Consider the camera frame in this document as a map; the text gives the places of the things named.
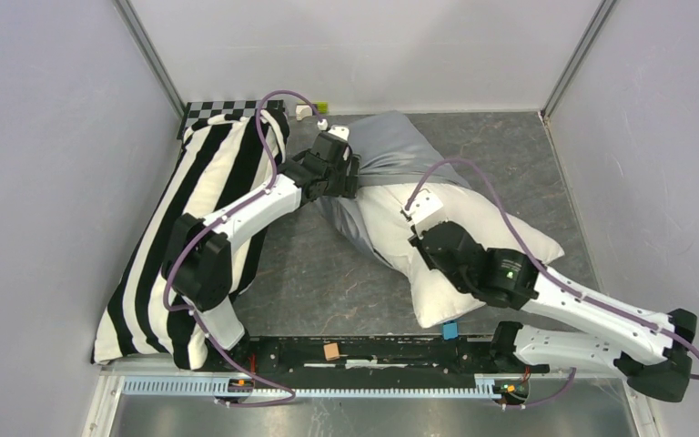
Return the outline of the grey pillowcase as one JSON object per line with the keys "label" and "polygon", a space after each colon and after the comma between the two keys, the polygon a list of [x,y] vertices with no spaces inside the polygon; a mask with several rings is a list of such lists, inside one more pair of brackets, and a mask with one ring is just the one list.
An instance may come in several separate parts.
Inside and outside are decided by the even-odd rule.
{"label": "grey pillowcase", "polygon": [[410,248],[402,204],[443,156],[398,111],[351,122],[349,145],[360,156],[356,197],[323,197],[316,208],[361,254],[391,268],[393,251]]}

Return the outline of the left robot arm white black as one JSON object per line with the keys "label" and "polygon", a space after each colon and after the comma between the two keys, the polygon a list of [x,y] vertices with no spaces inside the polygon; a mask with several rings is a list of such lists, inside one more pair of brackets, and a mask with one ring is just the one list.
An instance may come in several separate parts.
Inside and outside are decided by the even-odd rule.
{"label": "left robot arm white black", "polygon": [[285,160],[272,181],[205,217],[185,214],[176,221],[162,266],[166,291],[187,303],[226,370],[238,371],[249,359],[241,340],[245,329],[229,297],[237,286],[235,253],[272,222],[318,198],[355,197],[360,158],[349,136],[346,126],[330,127],[310,149]]}

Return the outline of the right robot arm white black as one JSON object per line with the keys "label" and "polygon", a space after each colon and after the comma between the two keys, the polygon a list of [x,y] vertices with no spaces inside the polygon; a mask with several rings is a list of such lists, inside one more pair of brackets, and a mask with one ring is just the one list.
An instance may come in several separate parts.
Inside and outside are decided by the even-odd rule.
{"label": "right robot arm white black", "polygon": [[428,270],[461,295],[494,308],[541,315],[571,332],[502,322],[489,348],[491,364],[513,371],[561,365],[617,374],[635,391],[679,402],[693,378],[691,345],[697,316],[682,308],[658,312],[628,305],[571,281],[516,249],[486,249],[453,221],[412,227],[410,244]]}

